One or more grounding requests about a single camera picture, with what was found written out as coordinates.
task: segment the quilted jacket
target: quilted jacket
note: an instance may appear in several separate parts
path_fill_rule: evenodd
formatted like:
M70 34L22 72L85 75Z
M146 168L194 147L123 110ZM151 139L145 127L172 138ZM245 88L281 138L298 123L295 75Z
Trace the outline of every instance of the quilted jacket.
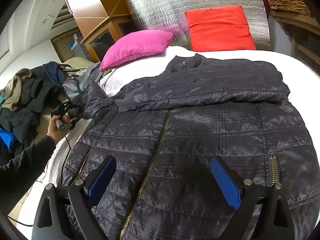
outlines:
M161 75L112 98L91 82L84 113L93 120L63 184L113 155L116 173L92 208L108 239L218 239L234 213L210 172L220 155L255 184L281 182L295 237L306 239L319 214L319 164L289 93L270 63L199 54L175 57ZM70 208L68 215L76 228ZM258 216L256 209L244 239Z

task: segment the metal screw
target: metal screw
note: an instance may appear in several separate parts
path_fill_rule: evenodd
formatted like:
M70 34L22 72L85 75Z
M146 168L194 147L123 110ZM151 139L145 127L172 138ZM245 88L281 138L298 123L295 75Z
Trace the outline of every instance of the metal screw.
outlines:
M252 185L252 180L251 179L245 179L243 182L247 186L251 186Z
M277 182L275 183L276 189L281 189L282 188L282 184Z
M82 185L83 184L83 179L77 179L76 181L75 181L75 185L77 185L77 186L80 186L80 185Z
M49 183L49 184L46 185L44 188L45 188L46 190L49 190L49 189L52 189L52 187L53 187L53 184L52 184L52 183Z

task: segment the wooden cabinet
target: wooden cabinet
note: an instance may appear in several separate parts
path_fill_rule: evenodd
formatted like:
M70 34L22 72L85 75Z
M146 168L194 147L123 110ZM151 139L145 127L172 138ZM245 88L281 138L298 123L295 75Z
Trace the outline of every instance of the wooden cabinet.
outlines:
M94 61L100 61L95 52L93 42L110 33L113 41L117 41L126 33L119 25L132 22L125 0L67 0L77 25L84 37L90 56Z

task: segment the jacket sleeve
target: jacket sleeve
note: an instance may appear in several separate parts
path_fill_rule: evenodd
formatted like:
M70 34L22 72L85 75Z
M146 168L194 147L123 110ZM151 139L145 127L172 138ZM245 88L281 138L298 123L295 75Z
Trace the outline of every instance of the jacket sleeve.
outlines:
M68 111L71 117L90 119L99 115L105 115L109 111L108 107L114 104L112 98L108 98L102 88L90 78L89 85L85 93L80 94L72 100L74 105L81 106L80 114Z
M0 209L8 215L43 172L56 145L48 135L0 167Z

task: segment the black cable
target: black cable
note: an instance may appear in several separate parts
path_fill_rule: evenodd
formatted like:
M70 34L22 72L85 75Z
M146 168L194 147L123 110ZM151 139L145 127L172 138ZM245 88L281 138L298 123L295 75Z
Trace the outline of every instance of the black cable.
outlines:
M9 217L9 216L8 216L8 218L11 219L11 220L13 220L14 222L17 222L17 223L20 224L20 225L23 225L23 226L26 226L26 227L33 227L33 225L26 225L26 224L24 224L24 223L21 223L21 222L15 220L15 219L13 219L12 217Z
M66 158L64 159L64 162L63 162L63 165L62 165L62 168L61 168L61 180L60 180L60 182L61 182L60 186L61 186L61 187L62 187L63 167L64 167L64 165L65 165L65 163L66 163L66 160L67 160L67 159L68 159L68 157L69 157L69 153L70 153L70 150L71 150L70 143L69 143L69 141L68 141L68 139L67 139L67 137L66 137L66 136L65 136L65 139L67 140L67 143L68 143L68 146L69 146L69 151L68 151L68 154L67 154Z

